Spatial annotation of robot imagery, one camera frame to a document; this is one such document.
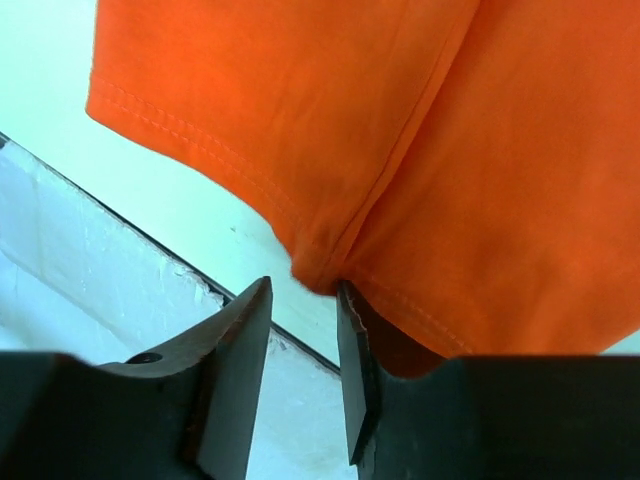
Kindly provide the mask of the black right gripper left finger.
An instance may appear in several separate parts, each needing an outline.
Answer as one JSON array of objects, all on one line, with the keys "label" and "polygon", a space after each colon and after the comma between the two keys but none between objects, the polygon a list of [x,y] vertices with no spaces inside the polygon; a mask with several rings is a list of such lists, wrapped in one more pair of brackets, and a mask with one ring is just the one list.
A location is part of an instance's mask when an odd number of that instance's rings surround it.
[{"label": "black right gripper left finger", "polygon": [[123,363],[1,356],[5,479],[242,479],[271,328],[269,278]]}]

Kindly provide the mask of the orange t shirt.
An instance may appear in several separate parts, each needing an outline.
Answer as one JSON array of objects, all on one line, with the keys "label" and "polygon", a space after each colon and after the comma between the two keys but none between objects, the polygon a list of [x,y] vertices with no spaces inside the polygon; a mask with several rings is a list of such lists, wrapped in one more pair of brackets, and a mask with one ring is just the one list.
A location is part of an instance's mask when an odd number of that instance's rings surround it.
[{"label": "orange t shirt", "polygon": [[87,111],[353,283],[396,374],[638,330],[635,1],[102,1]]}]

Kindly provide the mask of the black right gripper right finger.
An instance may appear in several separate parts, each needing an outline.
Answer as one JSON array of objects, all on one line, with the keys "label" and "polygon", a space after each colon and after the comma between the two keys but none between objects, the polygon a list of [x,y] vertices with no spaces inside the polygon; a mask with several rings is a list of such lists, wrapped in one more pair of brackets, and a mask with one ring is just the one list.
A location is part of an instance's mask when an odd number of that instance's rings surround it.
[{"label": "black right gripper right finger", "polygon": [[379,314],[337,291],[348,458],[362,479],[635,479],[635,356],[462,356],[397,376],[370,342]]}]

